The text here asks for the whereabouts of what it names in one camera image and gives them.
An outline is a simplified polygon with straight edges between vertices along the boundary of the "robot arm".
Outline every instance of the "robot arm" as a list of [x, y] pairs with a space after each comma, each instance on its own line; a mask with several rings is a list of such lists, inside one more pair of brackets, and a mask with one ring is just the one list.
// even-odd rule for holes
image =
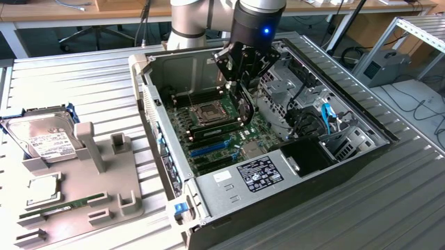
[[230, 42], [213, 55], [230, 83], [231, 100], [244, 124], [254, 115], [247, 92], [279, 59], [271, 46], [286, 0], [171, 0], [172, 33], [167, 49], [204, 46], [204, 30], [230, 30]]
[[231, 37], [215, 54], [227, 81], [248, 82], [262, 76], [279, 58], [271, 47], [286, 0], [239, 0], [235, 3]]

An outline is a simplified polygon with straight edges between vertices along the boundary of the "hard drive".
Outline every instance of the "hard drive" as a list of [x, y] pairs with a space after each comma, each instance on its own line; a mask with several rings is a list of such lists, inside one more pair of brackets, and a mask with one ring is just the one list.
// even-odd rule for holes
[[21, 110], [0, 117], [0, 127], [26, 157], [41, 157], [46, 163], [76, 157], [74, 150], [83, 148], [83, 143], [73, 135], [77, 122], [70, 104]]

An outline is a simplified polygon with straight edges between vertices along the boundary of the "barcode sticker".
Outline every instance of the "barcode sticker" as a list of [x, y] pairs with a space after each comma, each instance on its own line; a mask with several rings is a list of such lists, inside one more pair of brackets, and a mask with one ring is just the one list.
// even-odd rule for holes
[[42, 159], [74, 153], [74, 147], [65, 132], [30, 137], [28, 143]]

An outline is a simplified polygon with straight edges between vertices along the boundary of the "desk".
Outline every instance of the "desk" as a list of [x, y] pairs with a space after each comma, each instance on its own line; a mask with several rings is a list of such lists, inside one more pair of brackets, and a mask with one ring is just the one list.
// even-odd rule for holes
[[[85, 0], [69, 0], [69, 3], [84, 3]], [[437, 4], [430, 0], [421, 0], [425, 15]], [[342, 6], [339, 14], [344, 15], [339, 23], [336, 32], [331, 39], [328, 48], [332, 46], [346, 22], [351, 17], [351, 13], [358, 5], [358, 0], [352, 4]], [[79, 11], [62, 7], [53, 0], [29, 0], [26, 5], [5, 5], [0, 13], [2, 22], [0, 23], [0, 31], [6, 39], [17, 58], [28, 58], [28, 51], [21, 42], [17, 29], [29, 28], [52, 28], [72, 27], [91, 25], [128, 24], [140, 21], [140, 10], [101, 11], [95, 6], [85, 6], [87, 11]], [[336, 13], [338, 6], [327, 3], [319, 7], [314, 7], [300, 0], [287, 0], [286, 11], [283, 16], [311, 16], [311, 15], [332, 15]], [[391, 13], [411, 11], [410, 5], [387, 6], [378, 0], [367, 0], [360, 13]], [[149, 9], [148, 22], [171, 21], [169, 0], [153, 0]]]

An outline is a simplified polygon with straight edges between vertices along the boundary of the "cpu socket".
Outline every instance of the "cpu socket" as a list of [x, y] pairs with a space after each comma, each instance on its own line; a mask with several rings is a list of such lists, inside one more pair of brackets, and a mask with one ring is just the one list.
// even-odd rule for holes
[[204, 125], [223, 121], [228, 117], [219, 101], [196, 105], [195, 114], [199, 123]]

